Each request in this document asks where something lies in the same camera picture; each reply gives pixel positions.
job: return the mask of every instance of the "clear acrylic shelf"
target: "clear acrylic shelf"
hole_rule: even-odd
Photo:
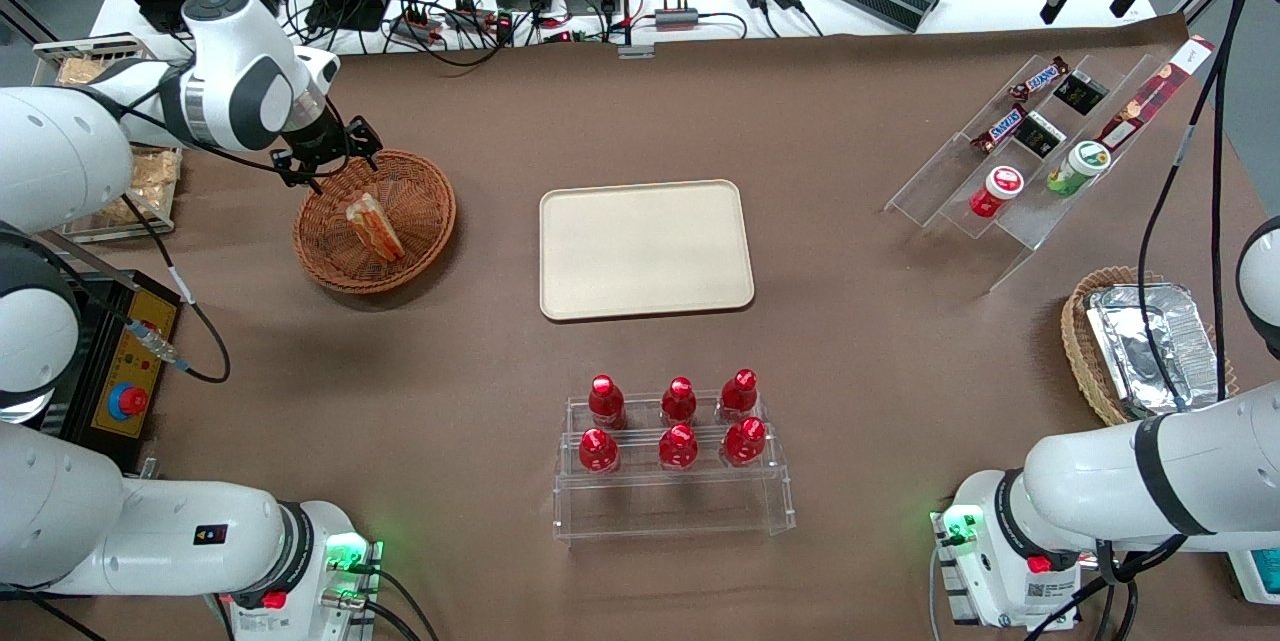
[[[1038,154],[1032,152],[1014,138],[1001,141],[1001,145],[996,146],[996,150],[989,155],[983,155],[979,150],[973,148],[970,141],[991,129],[1015,104],[1015,99],[1009,95],[1010,86],[1029,79],[1030,75],[1050,67],[1050,63],[1047,58],[1030,58],[1015,75],[1010,77],[1005,86],[1001,86],[982,111],[978,111],[977,116],[969,120],[959,134],[951,136],[951,139],[947,139],[947,143],[942,145],[942,148],[938,148],[937,154],[933,154],[933,157],[929,157],[929,161],[924,162],[924,166],[884,205],[886,211],[887,209],[899,209],[904,216],[910,218],[918,226],[924,226],[927,230],[932,230],[938,223],[950,223],[970,239],[980,239],[995,226],[1002,234],[1018,241],[1020,249],[1016,257],[1012,258],[991,289],[1018,271],[1021,264],[1027,262],[1048,239],[1053,228],[1066,216],[1076,200],[1088,193],[1088,187],[1107,175],[1107,173],[1102,173],[1098,179],[1093,179],[1075,194],[1061,196],[1048,191],[1046,180],[1050,173],[1059,166],[1073,146],[1083,139],[1093,139],[1100,136],[1107,120],[1121,111],[1139,86],[1164,67],[1164,61],[1143,56],[1142,61],[1138,61],[1129,73],[1121,75],[1106,63],[1098,61],[1097,58],[1084,56],[1079,63],[1073,64],[1073,70],[1085,73],[1108,90],[1106,97],[1092,111],[1088,114],[1076,113],[1070,105],[1057,99],[1053,90],[1061,84],[1061,81],[1053,81],[1047,90],[1039,91],[1036,97],[1023,102],[1024,109],[1029,113],[1038,113],[1066,136],[1066,139],[1055,146],[1050,154],[1039,157]],[[1132,148],[1134,141],[1135,138],[1126,139],[1125,145],[1114,155],[1112,168],[1120,162],[1126,150]],[[983,186],[987,173],[996,166],[1016,168],[1023,179],[1027,180],[1027,186],[1018,198],[1002,205],[995,216],[980,218],[970,211],[969,198]]]
[[[765,421],[765,449],[746,467],[719,459],[727,423],[716,421],[718,390],[695,392],[698,409],[690,426],[698,438],[698,459],[684,471],[666,471],[658,440],[666,427],[659,416],[662,395],[626,400],[627,427],[611,431],[621,467],[590,473],[579,463],[582,432],[593,426],[586,398],[568,399],[566,431],[556,462],[556,539],[671,536],[699,532],[764,531],[771,536],[795,528],[791,476],[777,427],[768,422],[763,400],[754,415]]]

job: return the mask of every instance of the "foil container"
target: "foil container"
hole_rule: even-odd
[[[1147,285],[1147,317],[1176,395],[1165,385],[1147,344],[1138,285],[1093,290],[1085,316],[1102,351],[1125,413],[1147,418],[1217,403],[1217,357],[1190,292],[1174,284]]]

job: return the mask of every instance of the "red bottle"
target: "red bottle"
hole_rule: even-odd
[[[672,377],[671,386],[662,395],[662,422],[667,426],[676,423],[689,423],[698,409],[698,399],[694,395],[694,385],[685,377]]]
[[[698,439],[685,423],[676,423],[658,440],[658,459],[667,471],[684,471],[698,458]]]
[[[627,427],[627,408],[622,400],[622,390],[612,377],[603,374],[595,376],[586,406],[591,409],[591,422],[598,427],[611,431],[622,431]]]
[[[764,453],[764,422],[749,416],[724,432],[721,459],[727,464],[749,464]]]
[[[588,429],[577,447],[577,461],[591,473],[613,473],[622,464],[618,443],[608,432]]]
[[[721,390],[721,400],[716,404],[716,418],[722,423],[742,421],[750,416],[755,408],[755,399],[759,392],[755,390],[755,372],[742,368],[724,383]]]

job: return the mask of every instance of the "bottle cap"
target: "bottle cap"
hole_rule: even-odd
[[[1023,191],[1023,175],[1016,168],[996,166],[987,175],[987,193],[997,200],[1010,200]]]

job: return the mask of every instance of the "emergency stop button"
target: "emergency stop button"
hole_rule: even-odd
[[[116,383],[111,394],[106,399],[106,412],[115,421],[128,421],[147,409],[151,399],[147,392],[133,383]]]

